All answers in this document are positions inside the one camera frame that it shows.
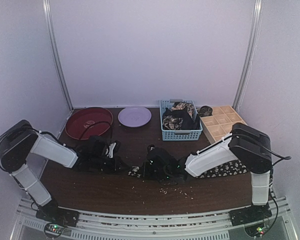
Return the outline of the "black skull pattern tie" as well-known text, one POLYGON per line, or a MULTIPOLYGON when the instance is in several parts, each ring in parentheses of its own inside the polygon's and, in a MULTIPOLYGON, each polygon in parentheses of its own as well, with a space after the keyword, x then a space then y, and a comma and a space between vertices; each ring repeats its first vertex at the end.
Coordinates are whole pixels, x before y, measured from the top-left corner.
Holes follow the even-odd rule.
MULTIPOLYGON (((234 176, 245 174, 247 172, 247 167, 240 160, 233 160, 207 170, 200 176, 195 177, 195 179, 234 176)), ((172 178, 171 176, 166 175, 163 170, 155 170, 154 166, 149 162, 144 162, 142 166, 132 166, 127 175, 133 178, 158 181, 170 180, 172 178)))

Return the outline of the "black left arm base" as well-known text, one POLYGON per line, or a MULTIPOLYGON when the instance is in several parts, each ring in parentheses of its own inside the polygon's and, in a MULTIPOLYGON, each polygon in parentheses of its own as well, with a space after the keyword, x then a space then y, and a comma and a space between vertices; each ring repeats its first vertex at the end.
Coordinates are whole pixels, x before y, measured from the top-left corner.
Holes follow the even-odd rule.
POLYGON ((40 208, 35 217, 60 226, 76 227, 80 213, 65 208, 40 208))

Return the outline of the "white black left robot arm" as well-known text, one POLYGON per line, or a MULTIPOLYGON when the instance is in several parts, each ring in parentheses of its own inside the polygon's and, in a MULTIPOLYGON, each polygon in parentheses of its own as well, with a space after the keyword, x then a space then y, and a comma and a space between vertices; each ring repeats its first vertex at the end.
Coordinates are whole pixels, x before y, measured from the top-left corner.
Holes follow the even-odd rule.
POLYGON ((121 143, 98 135, 88 137, 85 144, 69 146, 52 133, 37 130, 25 119, 0 135, 0 169, 17 182, 51 222, 62 218, 62 211, 52 195, 27 163, 29 155, 37 155, 65 168, 79 172, 100 171, 120 174, 128 165, 117 156, 121 143))

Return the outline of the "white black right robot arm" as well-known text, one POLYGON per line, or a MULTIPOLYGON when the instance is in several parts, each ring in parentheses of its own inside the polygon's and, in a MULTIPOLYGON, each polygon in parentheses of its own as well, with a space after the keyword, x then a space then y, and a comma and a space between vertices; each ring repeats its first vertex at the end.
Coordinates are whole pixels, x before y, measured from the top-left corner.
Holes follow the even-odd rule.
POLYGON ((273 162, 269 136, 253 127, 235 123, 230 133, 219 141, 180 159, 163 148, 150 145, 142 174, 160 183, 178 185, 202 176, 238 172, 238 167, 221 169, 233 163, 241 163, 250 172, 252 206, 247 208, 246 216, 256 221, 266 212, 273 162))

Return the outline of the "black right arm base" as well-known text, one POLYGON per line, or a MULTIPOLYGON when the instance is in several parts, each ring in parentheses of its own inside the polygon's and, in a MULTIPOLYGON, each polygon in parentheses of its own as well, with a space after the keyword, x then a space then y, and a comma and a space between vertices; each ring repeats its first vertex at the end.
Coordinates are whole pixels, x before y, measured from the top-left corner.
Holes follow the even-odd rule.
POLYGON ((231 210, 228 214, 232 226, 239 226, 261 221, 264 218, 270 218, 272 216, 272 211, 267 203, 266 205, 251 205, 231 210))

